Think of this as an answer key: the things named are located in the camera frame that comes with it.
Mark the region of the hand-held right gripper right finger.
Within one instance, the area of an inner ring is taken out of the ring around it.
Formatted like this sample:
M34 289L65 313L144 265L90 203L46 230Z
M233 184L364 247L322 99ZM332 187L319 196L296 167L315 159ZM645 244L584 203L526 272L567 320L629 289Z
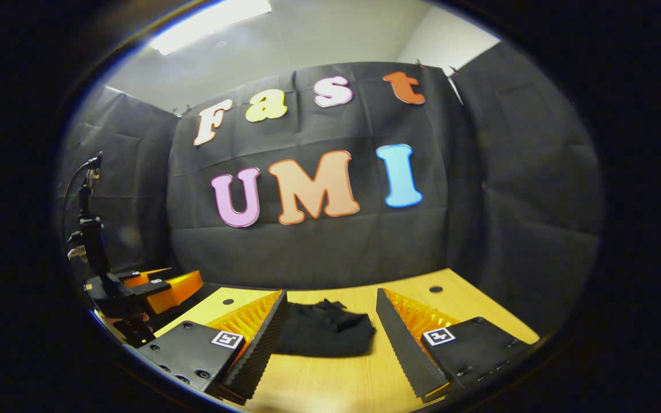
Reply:
M481 292L441 297L437 306L388 287L376 313L415 397L461 400L503 378L540 335Z

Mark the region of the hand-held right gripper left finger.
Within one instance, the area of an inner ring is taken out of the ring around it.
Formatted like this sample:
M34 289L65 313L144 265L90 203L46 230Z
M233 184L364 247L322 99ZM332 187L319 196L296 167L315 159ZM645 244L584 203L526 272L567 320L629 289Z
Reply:
M289 314L285 290L200 290L130 347L189 389L228 402L254 396Z

